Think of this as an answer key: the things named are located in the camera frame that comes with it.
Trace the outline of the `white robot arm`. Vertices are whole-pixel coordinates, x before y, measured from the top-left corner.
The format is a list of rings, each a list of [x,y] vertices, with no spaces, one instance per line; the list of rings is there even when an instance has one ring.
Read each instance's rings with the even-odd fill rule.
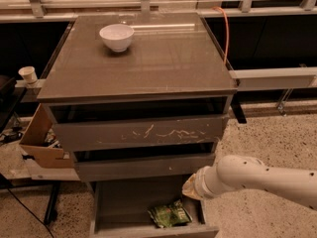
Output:
[[[263,190],[317,209],[316,171],[268,167],[253,157],[228,155],[199,169],[184,183],[182,193],[202,200],[240,189]]]

